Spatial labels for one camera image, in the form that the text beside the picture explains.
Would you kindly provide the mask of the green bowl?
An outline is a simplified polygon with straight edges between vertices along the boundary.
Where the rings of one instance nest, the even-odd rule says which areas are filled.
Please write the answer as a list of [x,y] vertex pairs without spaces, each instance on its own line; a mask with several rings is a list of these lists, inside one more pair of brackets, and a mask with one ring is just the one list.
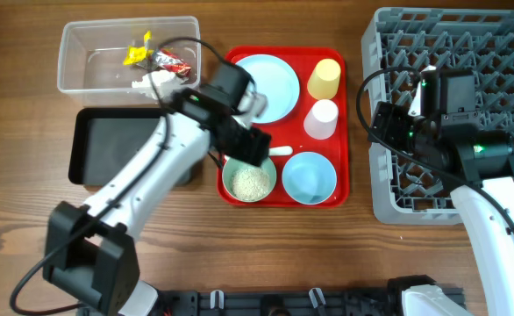
[[235,171],[237,171],[238,169],[245,169],[245,168],[264,169],[268,173],[268,175],[270,176],[271,189],[270,189],[269,193],[265,196],[265,198],[266,198],[272,192],[273,188],[275,187],[276,178],[277,178],[275,165],[269,158],[267,158],[259,167],[255,167],[253,165],[250,165],[250,164],[235,160],[233,158],[230,158],[229,156],[226,156],[225,162],[224,162],[224,165],[222,168],[222,174],[221,174],[222,183],[225,187],[226,192],[232,198],[238,200],[236,197],[234,197],[234,195],[232,193],[232,176],[233,176],[233,173]]

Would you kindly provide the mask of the white rice grains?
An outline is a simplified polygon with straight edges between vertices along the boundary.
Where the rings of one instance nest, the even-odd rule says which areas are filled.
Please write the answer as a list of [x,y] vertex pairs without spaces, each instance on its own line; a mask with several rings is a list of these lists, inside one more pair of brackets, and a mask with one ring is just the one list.
[[264,169],[238,169],[232,176],[232,193],[238,200],[255,202],[270,191],[270,176]]

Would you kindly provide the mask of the light blue bowl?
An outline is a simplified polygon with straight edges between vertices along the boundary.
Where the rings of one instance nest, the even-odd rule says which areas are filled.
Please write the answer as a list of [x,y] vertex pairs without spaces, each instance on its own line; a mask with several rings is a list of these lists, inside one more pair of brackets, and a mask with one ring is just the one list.
[[282,170],[282,186],[286,193],[302,205],[319,205],[335,191],[336,170],[323,155],[302,152],[290,157]]

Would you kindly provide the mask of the red silver foil wrapper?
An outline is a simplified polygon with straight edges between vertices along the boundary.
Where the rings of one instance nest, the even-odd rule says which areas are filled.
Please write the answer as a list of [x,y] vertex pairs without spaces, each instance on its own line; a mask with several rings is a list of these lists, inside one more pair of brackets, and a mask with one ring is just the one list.
[[164,69],[179,77],[188,77],[192,69],[186,61],[166,49],[153,51],[148,61],[151,68]]

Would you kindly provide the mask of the yellow foil wrapper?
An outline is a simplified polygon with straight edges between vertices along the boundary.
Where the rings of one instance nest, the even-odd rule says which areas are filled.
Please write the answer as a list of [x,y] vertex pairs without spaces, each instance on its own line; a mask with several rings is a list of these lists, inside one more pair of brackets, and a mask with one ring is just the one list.
[[123,61],[123,64],[128,66],[148,60],[153,53],[153,49],[151,48],[151,40],[152,32],[147,31],[143,36],[142,47],[129,46],[127,48],[126,57]]

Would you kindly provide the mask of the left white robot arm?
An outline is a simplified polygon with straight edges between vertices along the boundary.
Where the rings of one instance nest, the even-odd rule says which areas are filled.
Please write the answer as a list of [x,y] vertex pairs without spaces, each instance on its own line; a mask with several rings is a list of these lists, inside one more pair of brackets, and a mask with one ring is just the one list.
[[267,98],[238,101],[182,90],[140,151],[82,206],[59,203],[48,221],[43,277],[102,315],[147,315],[157,290],[140,280],[135,243],[156,206],[211,148],[259,166],[270,135],[252,126]]

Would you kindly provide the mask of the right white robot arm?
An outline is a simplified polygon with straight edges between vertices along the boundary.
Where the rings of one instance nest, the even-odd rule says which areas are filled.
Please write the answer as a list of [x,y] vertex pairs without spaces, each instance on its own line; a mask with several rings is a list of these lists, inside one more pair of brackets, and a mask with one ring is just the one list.
[[491,315],[514,315],[514,153],[510,135],[477,122],[430,128],[380,102],[370,141],[439,175],[467,230]]

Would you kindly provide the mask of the grey dishwasher rack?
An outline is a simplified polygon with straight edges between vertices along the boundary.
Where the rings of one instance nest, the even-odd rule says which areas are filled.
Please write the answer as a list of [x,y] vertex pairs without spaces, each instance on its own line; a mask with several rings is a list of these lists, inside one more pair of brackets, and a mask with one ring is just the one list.
[[[514,11],[383,7],[361,38],[361,58],[364,75],[391,67],[472,70],[482,127],[514,140]],[[460,223],[428,169],[378,144],[369,149],[369,165],[374,214],[382,223]]]

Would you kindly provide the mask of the black waste tray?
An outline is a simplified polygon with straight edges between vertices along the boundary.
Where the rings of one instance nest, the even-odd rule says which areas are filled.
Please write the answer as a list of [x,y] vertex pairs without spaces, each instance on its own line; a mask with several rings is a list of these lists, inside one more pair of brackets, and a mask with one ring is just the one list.
[[160,120],[157,108],[87,107],[76,115],[68,179],[103,187],[133,158]]

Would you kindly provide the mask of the clear plastic waste bin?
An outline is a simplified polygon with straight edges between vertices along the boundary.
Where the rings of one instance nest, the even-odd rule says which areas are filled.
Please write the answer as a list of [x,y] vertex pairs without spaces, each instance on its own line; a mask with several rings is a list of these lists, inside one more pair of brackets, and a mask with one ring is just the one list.
[[70,22],[61,37],[57,88],[84,107],[157,105],[151,87],[132,87],[146,71],[123,64],[127,48],[141,47],[146,32],[152,47],[174,37],[200,37],[193,16]]

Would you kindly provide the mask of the white plastic spoon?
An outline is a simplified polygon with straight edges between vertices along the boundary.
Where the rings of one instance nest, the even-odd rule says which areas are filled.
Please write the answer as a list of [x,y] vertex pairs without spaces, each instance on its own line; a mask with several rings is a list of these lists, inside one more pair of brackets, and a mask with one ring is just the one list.
[[271,147],[268,150],[269,156],[289,156],[293,154],[291,146]]

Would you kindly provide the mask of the white plastic cup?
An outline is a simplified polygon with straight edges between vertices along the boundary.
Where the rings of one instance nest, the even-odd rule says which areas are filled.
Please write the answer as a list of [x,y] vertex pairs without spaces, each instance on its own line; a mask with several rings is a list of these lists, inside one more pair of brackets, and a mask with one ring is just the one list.
[[332,100],[318,100],[304,119],[304,131],[313,139],[326,140],[334,134],[338,117],[339,108]]

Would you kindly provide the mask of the large light blue plate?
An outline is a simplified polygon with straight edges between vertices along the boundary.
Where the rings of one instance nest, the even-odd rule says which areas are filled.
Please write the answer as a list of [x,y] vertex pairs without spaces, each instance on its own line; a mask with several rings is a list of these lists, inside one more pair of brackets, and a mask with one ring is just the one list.
[[265,111],[253,120],[254,123],[273,123],[286,117],[295,108],[300,96],[300,82],[286,61],[270,54],[254,54],[242,58],[236,64],[252,76],[257,92],[268,100]]

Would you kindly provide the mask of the yellow plastic cup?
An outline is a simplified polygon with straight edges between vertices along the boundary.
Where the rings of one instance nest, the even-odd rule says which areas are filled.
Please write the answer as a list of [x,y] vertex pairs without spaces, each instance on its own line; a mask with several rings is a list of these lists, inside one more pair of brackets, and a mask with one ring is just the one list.
[[307,83],[309,94],[317,99],[332,99],[339,89],[341,66],[334,59],[323,59],[313,69]]

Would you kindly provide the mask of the crumpled white tissue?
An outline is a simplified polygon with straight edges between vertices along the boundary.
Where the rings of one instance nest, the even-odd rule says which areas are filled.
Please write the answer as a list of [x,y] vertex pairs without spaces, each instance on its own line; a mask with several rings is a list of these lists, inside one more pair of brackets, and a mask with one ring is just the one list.
[[132,88],[142,95],[157,99],[168,97],[174,90],[179,89],[185,80],[176,73],[165,69],[150,72],[143,75],[140,81],[132,82]]

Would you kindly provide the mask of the red serving tray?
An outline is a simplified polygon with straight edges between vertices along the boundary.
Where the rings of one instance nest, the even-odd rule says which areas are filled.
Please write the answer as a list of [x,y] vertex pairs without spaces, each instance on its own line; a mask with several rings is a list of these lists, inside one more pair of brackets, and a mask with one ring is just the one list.
[[316,205],[317,208],[332,208],[345,202],[350,191],[349,153],[347,131],[346,80],[339,80],[337,95],[332,99],[339,108],[334,135],[327,140],[314,140],[303,127],[304,118],[315,104],[306,85],[312,70],[323,59],[333,59],[342,70],[346,69],[345,61],[336,50],[329,47],[258,47],[239,46],[226,55],[226,59],[239,62],[246,57],[258,54],[272,55],[287,62],[295,71],[300,83],[300,93],[295,109],[277,122],[257,124],[256,127],[272,136],[271,146],[291,146],[296,154],[315,152],[324,156],[334,167],[336,185],[333,193]]

